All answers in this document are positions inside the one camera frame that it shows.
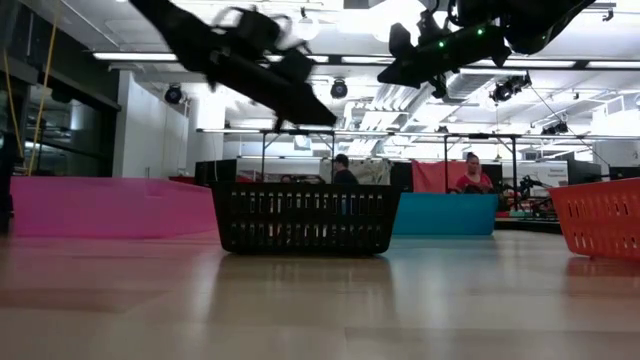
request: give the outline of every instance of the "ceiling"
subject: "ceiling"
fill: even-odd
[[[55,1],[22,1],[48,19],[52,19],[56,11]],[[174,2],[207,22],[211,22],[227,4],[248,4],[224,0]],[[603,11],[585,12],[547,48],[528,59],[640,61],[640,6],[636,4],[640,2],[618,0],[602,3],[615,5],[615,16],[611,21],[602,21]],[[155,29],[126,1],[61,0],[61,4],[59,24],[62,30],[96,52],[168,52]],[[302,5],[308,9],[308,16],[317,21],[317,27],[295,25],[293,33],[306,36],[309,31],[317,31],[309,41],[314,53],[364,56],[388,55],[384,37],[389,25],[400,21],[413,29],[412,24],[424,8],[416,0],[386,0],[370,10],[344,10],[343,2],[336,0],[322,3],[265,1],[259,4],[259,8],[269,14],[285,13],[297,23]],[[377,15],[372,18],[374,9],[377,9]],[[441,21],[444,14],[438,13]],[[137,81],[158,90],[166,88],[169,83],[180,82],[189,89],[190,84],[203,82],[201,77],[189,74],[178,64],[131,63],[118,66],[132,69]],[[553,110],[568,121],[574,132],[587,133],[591,131],[594,111],[610,101],[618,101],[625,104],[624,111],[637,112],[635,98],[640,94],[640,71],[531,69],[535,91],[525,90],[496,108],[488,100],[488,93],[496,81],[504,79],[504,75],[484,73],[451,77],[449,91],[458,91],[462,96],[442,102],[430,96],[429,86],[418,91],[379,84],[376,77],[382,69],[382,66],[353,64],[320,65],[315,68],[310,81],[316,95],[341,118],[338,126],[358,130],[434,131],[444,124],[449,131],[540,133],[542,126],[556,118]],[[349,95],[345,99],[334,100],[329,95],[336,77],[346,79]],[[227,120],[234,127],[270,127],[272,118],[269,109],[250,102],[240,94],[234,94],[227,107]],[[633,118],[640,121],[637,115]],[[633,131],[640,135],[640,126],[635,126]]]

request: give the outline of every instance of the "red curtain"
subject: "red curtain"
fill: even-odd
[[[444,162],[411,162],[413,172],[413,192],[444,194]],[[467,165],[459,161],[449,161],[449,188],[454,188],[458,179],[467,171]]]

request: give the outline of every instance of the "man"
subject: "man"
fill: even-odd
[[[345,154],[338,154],[333,160],[333,183],[341,185],[358,185],[358,179],[349,171],[349,158]]]

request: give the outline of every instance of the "pink barrier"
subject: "pink barrier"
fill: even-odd
[[[166,238],[215,231],[211,190],[159,179],[14,177],[14,234]]]

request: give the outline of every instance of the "woman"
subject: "woman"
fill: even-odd
[[[480,159],[474,153],[467,154],[467,173],[462,175],[456,182],[456,189],[460,193],[464,193],[468,186],[477,187],[483,193],[493,189],[491,179],[482,173]]]

